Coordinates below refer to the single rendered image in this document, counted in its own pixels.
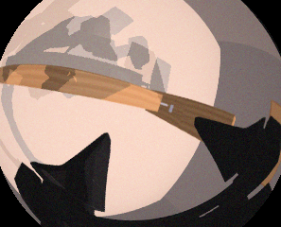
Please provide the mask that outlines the wooden post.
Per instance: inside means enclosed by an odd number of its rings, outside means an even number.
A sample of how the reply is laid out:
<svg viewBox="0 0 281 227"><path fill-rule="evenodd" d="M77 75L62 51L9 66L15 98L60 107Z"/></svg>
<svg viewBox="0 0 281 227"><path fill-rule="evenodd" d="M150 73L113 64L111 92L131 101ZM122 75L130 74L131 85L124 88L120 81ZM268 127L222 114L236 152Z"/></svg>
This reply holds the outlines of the wooden post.
<svg viewBox="0 0 281 227"><path fill-rule="evenodd" d="M154 91L154 90L151 90ZM227 113L223 109L216 109L205 103L193 101L193 99L184 98L178 95L167 94L167 92L158 92L162 94L162 105L159 103L158 111L148 110L149 113L155 114L156 117L162 118L174 128L179 128L185 133L189 133L190 136L196 137L197 140L202 140L200 134L194 128L194 118L209 118L212 121L223 122L234 126L236 117L233 113Z"/></svg>

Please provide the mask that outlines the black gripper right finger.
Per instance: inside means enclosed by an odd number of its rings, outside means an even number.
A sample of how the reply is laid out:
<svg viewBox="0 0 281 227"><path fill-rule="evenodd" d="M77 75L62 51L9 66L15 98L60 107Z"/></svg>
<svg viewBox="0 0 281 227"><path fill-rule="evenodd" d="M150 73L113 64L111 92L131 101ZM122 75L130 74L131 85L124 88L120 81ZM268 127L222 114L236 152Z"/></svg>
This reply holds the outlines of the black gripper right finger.
<svg viewBox="0 0 281 227"><path fill-rule="evenodd" d="M256 124L239 128L209 118L194 118L194 128L219 167L224 182L230 181L249 154L257 134L264 128L265 117Z"/></svg>

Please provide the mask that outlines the brown wooden plank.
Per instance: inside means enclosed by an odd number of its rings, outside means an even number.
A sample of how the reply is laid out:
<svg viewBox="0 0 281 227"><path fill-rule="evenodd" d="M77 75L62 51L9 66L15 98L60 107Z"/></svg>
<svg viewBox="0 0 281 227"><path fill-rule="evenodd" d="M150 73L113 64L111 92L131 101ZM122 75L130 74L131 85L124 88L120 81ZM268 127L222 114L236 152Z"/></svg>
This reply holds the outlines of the brown wooden plank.
<svg viewBox="0 0 281 227"><path fill-rule="evenodd" d="M0 67L0 83L18 84L158 111L162 94L90 71L49 64L14 64ZM166 105L166 103L162 103ZM167 106L167 105L166 105Z"/></svg>

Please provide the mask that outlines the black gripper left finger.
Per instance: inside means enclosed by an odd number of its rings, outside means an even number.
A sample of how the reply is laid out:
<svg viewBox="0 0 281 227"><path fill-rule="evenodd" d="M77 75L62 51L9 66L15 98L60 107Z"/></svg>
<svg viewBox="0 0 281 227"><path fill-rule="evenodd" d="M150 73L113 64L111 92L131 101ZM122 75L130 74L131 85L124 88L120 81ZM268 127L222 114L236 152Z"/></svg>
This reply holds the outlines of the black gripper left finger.
<svg viewBox="0 0 281 227"><path fill-rule="evenodd" d="M105 212L107 169L110 163L111 137L103 132L94 143L61 166L49 166L31 162L39 177L64 189L65 192L95 208Z"/></svg>

